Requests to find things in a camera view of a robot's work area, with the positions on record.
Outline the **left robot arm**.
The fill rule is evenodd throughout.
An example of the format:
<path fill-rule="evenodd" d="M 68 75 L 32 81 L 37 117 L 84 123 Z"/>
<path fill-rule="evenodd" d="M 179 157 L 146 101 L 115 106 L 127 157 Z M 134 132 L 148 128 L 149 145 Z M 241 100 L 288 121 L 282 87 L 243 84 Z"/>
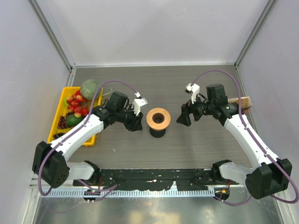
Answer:
<path fill-rule="evenodd" d="M 148 102 L 139 93 L 136 96 L 130 104 L 127 95 L 115 91 L 104 105 L 94 107 L 91 115 L 66 134 L 51 143 L 40 142 L 36 146 L 32 166 L 38 176 L 38 186 L 46 182 L 51 188 L 58 188 L 68 180 L 84 180 L 88 185 L 96 185 L 100 175 L 95 164 L 68 160 L 88 139 L 116 122 L 123 123 L 129 131 L 141 131 L 141 108 Z"/>

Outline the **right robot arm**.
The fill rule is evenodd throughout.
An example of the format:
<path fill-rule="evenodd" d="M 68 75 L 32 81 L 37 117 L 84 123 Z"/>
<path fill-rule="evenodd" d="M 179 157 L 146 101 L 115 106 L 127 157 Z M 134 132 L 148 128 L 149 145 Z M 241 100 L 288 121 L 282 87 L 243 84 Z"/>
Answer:
<path fill-rule="evenodd" d="M 273 195 L 288 188 L 289 181 L 283 172 L 290 175 L 292 164 L 288 159 L 280 159 L 267 148 L 251 125 L 239 105 L 229 103 L 224 86 L 212 84 L 206 87 L 204 98 L 197 84 L 188 84 L 185 91 L 191 95 L 187 103 L 182 104 L 177 123 L 191 125 L 190 115 L 198 121 L 203 115 L 213 116 L 237 140 L 247 155 L 251 167 L 236 165 L 230 160 L 213 164 L 211 178 L 217 184 L 226 180 L 234 181 L 247 188 L 255 199 Z"/>

